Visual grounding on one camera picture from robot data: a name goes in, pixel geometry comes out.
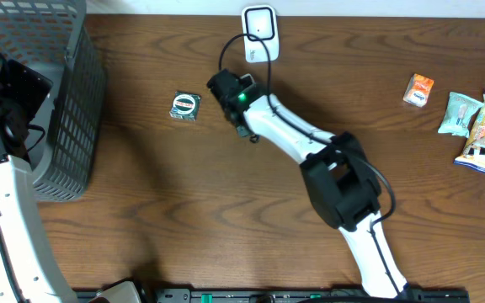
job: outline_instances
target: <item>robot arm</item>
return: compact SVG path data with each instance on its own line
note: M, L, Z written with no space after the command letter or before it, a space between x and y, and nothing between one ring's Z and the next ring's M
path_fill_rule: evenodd
M381 223L374 225L375 241L370 234L371 222L381 217L377 201L381 190L375 174L356 158L342 155L320 142L330 141L363 156L358 141L350 134L335 136L308 124L285 108L273 94L268 100L265 89L249 75L239 78L223 70L207 86L240 136L263 136L300 165L312 205L331 227L340 230L349 244L368 295L397 297L407 287L407 280L394 263ZM337 166L348 168L338 180L331 174Z
M14 276L23 298L32 302L77 302L51 251L31 179L25 160L8 156L0 163L0 232L7 255L2 258L0 253L0 303L17 301L8 274ZM5 268L4 259L11 268Z

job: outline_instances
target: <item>white wall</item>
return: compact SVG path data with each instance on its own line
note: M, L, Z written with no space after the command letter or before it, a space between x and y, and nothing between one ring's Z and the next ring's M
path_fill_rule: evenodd
M239 15L270 4L280 16L485 18L485 0L86 0L88 13Z

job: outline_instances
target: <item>orange package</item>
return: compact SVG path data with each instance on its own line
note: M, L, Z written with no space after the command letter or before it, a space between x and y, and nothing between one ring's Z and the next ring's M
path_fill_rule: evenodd
M414 74L403 95L403 101L423 107L428 103L429 91L433 86L434 80Z

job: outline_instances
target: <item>label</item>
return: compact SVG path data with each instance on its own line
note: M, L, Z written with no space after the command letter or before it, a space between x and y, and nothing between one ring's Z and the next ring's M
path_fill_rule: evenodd
M176 92L169 114L173 118L195 121L201 97L192 93Z
M413 97L418 98L421 102L426 100L426 96L421 92L414 92Z

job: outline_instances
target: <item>gray wire basket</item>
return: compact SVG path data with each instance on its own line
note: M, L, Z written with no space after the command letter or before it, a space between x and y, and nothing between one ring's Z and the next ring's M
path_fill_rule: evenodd
M53 82L31 121L47 132L29 152L37 200L76 199L88 185L106 76L85 13L84 0L0 1L0 52ZM39 137L31 131L26 147Z

